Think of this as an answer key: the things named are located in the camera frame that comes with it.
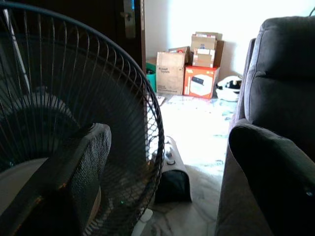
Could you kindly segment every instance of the fan grille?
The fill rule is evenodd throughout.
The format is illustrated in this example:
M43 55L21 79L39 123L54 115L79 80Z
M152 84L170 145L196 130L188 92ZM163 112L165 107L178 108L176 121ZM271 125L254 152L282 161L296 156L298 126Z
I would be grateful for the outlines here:
M129 234L162 168L162 119L145 75L119 46L80 22L23 4L0 7L0 172L51 157L86 124L108 124L101 205L84 234Z

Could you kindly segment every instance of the marble floor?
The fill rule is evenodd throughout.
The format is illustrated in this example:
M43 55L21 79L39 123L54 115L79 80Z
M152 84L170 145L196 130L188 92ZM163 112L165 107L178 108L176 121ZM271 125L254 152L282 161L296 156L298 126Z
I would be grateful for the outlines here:
M213 236L217 220L228 127L236 102L166 96L161 105L165 135L186 166L192 203L153 205L142 236Z

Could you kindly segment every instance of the white wall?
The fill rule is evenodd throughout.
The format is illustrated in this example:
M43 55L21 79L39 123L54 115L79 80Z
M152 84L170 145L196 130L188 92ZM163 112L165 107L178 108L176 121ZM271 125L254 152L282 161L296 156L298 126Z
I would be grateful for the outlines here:
M145 0L146 57L187 46L191 34L211 31L226 41L220 78L243 74L250 39L271 17L307 16L315 0Z

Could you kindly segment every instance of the door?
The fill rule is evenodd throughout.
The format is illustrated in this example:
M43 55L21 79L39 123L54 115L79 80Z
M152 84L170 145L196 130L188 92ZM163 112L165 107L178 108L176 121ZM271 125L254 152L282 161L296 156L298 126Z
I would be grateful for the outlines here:
M144 0L14 0L76 19L121 46L145 71Z

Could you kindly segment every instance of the electrical cord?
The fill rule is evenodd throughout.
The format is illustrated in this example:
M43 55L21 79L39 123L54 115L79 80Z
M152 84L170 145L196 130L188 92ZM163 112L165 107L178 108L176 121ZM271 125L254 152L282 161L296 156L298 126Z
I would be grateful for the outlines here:
M313 10L310 12L310 15L309 15L309 16L311 16L314 11L315 11L315 7L314 7Z

